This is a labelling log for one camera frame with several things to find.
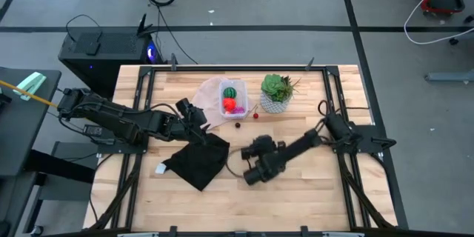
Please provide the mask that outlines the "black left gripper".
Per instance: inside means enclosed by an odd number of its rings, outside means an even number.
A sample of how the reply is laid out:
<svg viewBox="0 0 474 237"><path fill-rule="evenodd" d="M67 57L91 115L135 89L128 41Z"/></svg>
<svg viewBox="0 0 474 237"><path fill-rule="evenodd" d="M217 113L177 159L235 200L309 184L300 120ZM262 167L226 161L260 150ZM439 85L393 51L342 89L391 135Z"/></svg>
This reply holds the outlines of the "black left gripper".
<svg viewBox="0 0 474 237"><path fill-rule="evenodd" d="M183 115L185 124L193 130L187 140L190 144L203 144L207 135L207 128L201 128L207 123L207 118L202 109L194 106L179 107L178 111Z"/></svg>

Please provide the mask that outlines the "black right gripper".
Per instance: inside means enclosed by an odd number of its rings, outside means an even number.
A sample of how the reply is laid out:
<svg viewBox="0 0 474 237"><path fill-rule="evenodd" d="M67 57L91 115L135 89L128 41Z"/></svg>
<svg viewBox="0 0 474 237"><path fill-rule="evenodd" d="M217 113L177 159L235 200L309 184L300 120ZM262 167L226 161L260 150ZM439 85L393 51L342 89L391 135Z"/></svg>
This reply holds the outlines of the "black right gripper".
<svg viewBox="0 0 474 237"><path fill-rule="evenodd" d="M286 164L278 159L280 152L286 148L284 141L274 142L270 136L263 136L261 144L251 144L241 149L241 158L249 160L259 157L259 167L253 167L244 172L244 180L248 185L263 182L265 178L275 178L283 172Z"/></svg>

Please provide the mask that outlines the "black cloth bag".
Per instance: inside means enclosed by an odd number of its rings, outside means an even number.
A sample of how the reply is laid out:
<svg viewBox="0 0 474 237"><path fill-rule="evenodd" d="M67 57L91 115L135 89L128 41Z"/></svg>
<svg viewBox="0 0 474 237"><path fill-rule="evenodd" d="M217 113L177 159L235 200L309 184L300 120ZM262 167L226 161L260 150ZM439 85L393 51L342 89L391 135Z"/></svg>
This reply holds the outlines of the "black cloth bag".
<svg viewBox="0 0 474 237"><path fill-rule="evenodd" d="M229 156L230 143L210 133L205 144L187 144L164 160L164 172L172 170L198 191L221 172Z"/></svg>

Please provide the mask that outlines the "clear plastic tupperware container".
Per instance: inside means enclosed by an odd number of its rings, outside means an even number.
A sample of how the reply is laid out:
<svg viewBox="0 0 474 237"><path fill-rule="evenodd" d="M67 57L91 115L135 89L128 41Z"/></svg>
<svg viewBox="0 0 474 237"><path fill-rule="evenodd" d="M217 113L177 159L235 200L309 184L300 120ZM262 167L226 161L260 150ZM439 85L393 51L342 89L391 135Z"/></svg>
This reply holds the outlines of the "clear plastic tupperware container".
<svg viewBox="0 0 474 237"><path fill-rule="evenodd" d="M222 107L222 100L224 99L223 97L223 90L226 87L234 87L237 91L237 96L235 98L236 100L236 106L237 107L245 107L246 108L246 113L245 114L231 114L226 116L224 114L224 108ZM220 99L220 114L223 115L226 119L243 119L248 111L249 111L249 104L248 104L248 97L247 97L247 85L246 82L243 80L239 79L228 79L227 81L222 81L219 85L220 93L221 95L219 96Z"/></svg>

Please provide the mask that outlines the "succulent in patterned pot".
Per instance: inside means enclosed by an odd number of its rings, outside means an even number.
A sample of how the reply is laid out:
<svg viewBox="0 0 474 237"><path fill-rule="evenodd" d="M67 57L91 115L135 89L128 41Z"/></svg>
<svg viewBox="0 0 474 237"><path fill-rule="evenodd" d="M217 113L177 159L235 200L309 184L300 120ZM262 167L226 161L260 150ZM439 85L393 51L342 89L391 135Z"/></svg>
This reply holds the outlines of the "succulent in patterned pot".
<svg viewBox="0 0 474 237"><path fill-rule="evenodd" d="M300 80L292 82L289 76L267 74L261 83L261 107L267 113L283 113L299 82Z"/></svg>

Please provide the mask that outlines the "black power adapter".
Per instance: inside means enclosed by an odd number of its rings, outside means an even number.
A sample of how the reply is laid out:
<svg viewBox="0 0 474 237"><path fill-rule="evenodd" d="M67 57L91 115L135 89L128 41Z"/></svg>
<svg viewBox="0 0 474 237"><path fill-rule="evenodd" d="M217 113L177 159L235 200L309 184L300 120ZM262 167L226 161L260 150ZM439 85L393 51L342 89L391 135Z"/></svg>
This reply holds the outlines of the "black power adapter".
<svg viewBox="0 0 474 237"><path fill-rule="evenodd" d="M102 131L102 127L91 124L86 124L83 129L83 133L91 137L100 137L102 135Z"/></svg>

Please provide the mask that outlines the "black computer tower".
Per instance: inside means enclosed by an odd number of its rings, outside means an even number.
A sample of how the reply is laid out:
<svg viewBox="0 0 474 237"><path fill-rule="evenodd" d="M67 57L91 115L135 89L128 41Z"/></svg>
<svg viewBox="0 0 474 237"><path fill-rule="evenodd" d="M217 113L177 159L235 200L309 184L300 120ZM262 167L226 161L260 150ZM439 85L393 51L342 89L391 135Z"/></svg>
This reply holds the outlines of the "black computer tower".
<svg viewBox="0 0 474 237"><path fill-rule="evenodd" d="M95 56L87 55L84 35L102 32ZM136 27L78 28L68 34L59 52L59 61L94 93L111 99L123 65L162 64L161 51L151 34L137 37Z"/></svg>

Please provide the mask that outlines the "black wifi antenna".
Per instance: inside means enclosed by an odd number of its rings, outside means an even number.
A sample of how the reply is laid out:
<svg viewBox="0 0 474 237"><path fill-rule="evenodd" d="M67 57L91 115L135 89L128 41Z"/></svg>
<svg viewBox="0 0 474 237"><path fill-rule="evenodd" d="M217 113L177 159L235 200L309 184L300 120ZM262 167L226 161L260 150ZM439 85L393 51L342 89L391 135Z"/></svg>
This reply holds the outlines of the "black wifi antenna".
<svg viewBox="0 0 474 237"><path fill-rule="evenodd" d="M146 25L146 17L147 14L145 13L139 22L138 28L137 28L137 33L136 36L141 38L145 37L146 35L155 33L158 30L158 27L154 27L153 24Z"/></svg>

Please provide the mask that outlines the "black flat box device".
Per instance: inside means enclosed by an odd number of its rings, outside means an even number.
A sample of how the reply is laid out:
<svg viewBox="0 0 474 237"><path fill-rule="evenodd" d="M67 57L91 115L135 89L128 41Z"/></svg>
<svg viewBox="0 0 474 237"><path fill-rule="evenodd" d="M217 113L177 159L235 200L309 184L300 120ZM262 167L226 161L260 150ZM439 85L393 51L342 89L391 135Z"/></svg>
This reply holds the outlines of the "black flat box device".
<svg viewBox="0 0 474 237"><path fill-rule="evenodd" d="M95 56L97 54L97 52L99 51L99 48L100 48L100 38L102 36L102 32L98 32L98 33L88 33L86 35L84 35L84 37L87 39L88 41L88 47L86 49L86 54L89 55L89 56Z"/></svg>

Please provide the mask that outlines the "black desk leg base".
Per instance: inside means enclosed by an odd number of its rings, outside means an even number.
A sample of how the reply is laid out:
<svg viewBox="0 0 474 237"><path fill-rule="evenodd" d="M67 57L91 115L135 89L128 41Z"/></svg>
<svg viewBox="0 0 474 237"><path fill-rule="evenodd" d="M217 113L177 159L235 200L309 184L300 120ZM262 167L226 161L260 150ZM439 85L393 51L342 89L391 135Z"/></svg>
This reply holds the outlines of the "black desk leg base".
<svg viewBox="0 0 474 237"><path fill-rule="evenodd" d="M66 161L55 156L31 150L23 169L25 171L45 173L63 178L92 184L95 170L74 162Z"/></svg>

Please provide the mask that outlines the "mint green stapler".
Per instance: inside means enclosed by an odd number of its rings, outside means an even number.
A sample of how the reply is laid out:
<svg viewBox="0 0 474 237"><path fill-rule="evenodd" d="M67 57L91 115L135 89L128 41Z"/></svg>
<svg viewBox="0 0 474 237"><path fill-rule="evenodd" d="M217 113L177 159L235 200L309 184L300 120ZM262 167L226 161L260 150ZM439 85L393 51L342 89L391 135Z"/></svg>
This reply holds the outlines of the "mint green stapler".
<svg viewBox="0 0 474 237"><path fill-rule="evenodd" d="M34 95L47 77L41 73L34 72L17 85L17 88Z"/></svg>

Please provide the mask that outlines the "black desk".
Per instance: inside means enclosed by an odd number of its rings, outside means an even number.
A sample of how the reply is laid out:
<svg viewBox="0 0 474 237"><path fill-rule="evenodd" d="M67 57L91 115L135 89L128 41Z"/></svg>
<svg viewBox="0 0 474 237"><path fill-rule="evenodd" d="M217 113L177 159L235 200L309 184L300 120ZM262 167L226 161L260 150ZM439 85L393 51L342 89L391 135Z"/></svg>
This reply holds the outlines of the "black desk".
<svg viewBox="0 0 474 237"><path fill-rule="evenodd" d="M61 78L59 70L0 68L0 80L18 85L34 72L46 76L34 94L52 100ZM12 89L0 87L12 99L0 112L0 177L17 176L24 169L49 107L34 99L21 100Z"/></svg>

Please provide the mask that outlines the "gray metal table foot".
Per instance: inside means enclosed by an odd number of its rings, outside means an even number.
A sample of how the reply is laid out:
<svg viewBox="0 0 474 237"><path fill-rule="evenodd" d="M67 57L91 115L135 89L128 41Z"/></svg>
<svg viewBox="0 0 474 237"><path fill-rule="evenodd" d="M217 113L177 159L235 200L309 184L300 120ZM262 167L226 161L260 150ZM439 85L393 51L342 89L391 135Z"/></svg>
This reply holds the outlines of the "gray metal table foot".
<svg viewBox="0 0 474 237"><path fill-rule="evenodd" d="M474 70L467 72L432 72L425 76L426 81L460 81L465 84L474 81Z"/></svg>

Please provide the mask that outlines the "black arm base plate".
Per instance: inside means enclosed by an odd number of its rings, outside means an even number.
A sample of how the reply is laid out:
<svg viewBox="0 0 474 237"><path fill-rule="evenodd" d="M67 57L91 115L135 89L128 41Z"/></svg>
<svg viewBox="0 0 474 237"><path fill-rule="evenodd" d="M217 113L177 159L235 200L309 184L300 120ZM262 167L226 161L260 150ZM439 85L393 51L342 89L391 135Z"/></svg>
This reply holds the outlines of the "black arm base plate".
<svg viewBox="0 0 474 237"><path fill-rule="evenodd" d="M117 138L106 136L105 138L95 138L98 143L98 153L101 154L144 154L148 150L149 138L146 137L138 144L128 144Z"/></svg>
<svg viewBox="0 0 474 237"><path fill-rule="evenodd" d="M373 125L350 126L349 130L349 134L331 145L336 153L381 153L396 144L394 139L383 138Z"/></svg>

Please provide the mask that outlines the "black aluminium table frame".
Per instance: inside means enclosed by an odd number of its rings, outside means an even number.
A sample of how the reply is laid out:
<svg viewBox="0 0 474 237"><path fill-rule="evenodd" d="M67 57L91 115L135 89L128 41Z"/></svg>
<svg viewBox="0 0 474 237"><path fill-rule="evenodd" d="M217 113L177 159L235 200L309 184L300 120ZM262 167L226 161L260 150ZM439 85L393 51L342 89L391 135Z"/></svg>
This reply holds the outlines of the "black aluminium table frame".
<svg viewBox="0 0 474 237"><path fill-rule="evenodd" d="M204 81L221 76L243 80L252 104L258 104L260 86L267 74L290 76L297 84L287 111L251 116L235 128L227 122L214 133L230 143L232 150L247 146L256 136L295 141L316 125L321 117L320 101L333 108L349 108L348 118L357 124L372 124L359 70L355 65L313 67L301 65L204 65L180 66L177 70L124 66L116 83L114 101L137 107L174 104L195 95ZM135 197L123 200L118 222L134 231L159 232L168 236L171 226L177 235L216 237L270 237L273 234L301 235L346 231L350 227L338 156L329 147L307 151L288 164L287 170L267 183L248 186L238 178L247 165L238 155L203 191L194 189L175 173L155 174L156 166L182 148L180 141L152 140L141 160Z"/></svg>

